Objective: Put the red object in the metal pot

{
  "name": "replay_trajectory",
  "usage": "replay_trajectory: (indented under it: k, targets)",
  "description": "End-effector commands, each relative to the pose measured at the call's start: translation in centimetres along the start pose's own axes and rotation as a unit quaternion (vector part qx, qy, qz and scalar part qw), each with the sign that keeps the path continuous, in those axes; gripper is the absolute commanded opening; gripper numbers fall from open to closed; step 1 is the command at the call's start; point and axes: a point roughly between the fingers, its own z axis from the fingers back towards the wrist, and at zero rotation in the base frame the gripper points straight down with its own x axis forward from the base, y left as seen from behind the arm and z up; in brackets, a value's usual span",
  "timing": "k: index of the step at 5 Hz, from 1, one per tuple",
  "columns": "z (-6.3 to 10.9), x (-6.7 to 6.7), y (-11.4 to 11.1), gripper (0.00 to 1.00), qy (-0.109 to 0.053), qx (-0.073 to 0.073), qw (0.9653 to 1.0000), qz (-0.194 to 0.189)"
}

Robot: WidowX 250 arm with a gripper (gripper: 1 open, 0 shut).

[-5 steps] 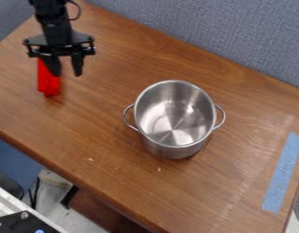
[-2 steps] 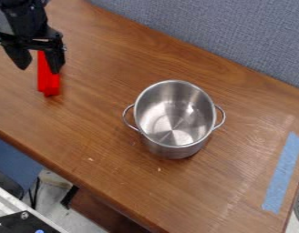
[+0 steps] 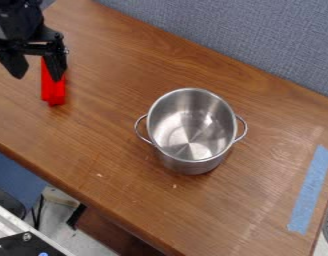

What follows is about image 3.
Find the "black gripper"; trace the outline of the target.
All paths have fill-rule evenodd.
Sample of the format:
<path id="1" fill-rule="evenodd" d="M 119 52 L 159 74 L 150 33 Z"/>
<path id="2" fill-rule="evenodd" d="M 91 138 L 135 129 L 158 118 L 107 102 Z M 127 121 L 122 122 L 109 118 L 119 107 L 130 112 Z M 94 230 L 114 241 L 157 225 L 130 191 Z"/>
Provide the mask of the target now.
<path id="1" fill-rule="evenodd" d="M 29 68 L 24 55 L 45 56 L 54 82 L 67 68 L 62 34 L 45 25 L 43 0 L 0 0 L 0 63 L 20 79 Z"/>

